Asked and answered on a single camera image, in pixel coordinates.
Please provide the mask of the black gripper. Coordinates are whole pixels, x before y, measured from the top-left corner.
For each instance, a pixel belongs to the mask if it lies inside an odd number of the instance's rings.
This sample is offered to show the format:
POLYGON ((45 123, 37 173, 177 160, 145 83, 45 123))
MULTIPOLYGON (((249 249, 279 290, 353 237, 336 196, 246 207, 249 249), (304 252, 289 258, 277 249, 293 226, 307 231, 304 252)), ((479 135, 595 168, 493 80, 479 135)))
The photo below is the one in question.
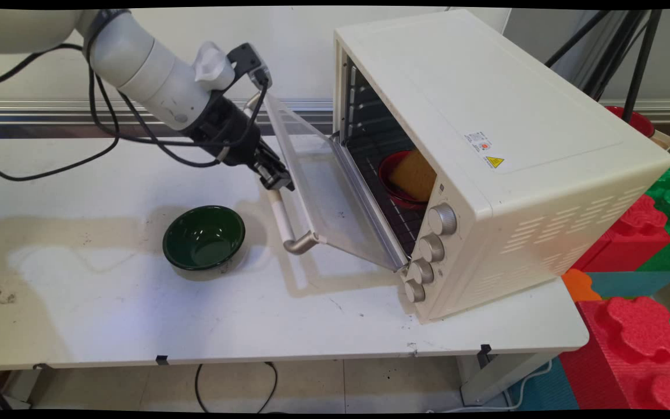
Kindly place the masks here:
POLYGON ((193 143, 200 143, 200 148, 215 158, 229 146, 220 162, 213 160, 207 164, 191 164, 192 167, 210 168, 219 164, 255 167, 264 189, 295 190, 289 170, 276 152, 261 141, 257 125, 250 124, 250 118, 221 92, 211 93, 201 114, 186 128, 186 136, 193 143))

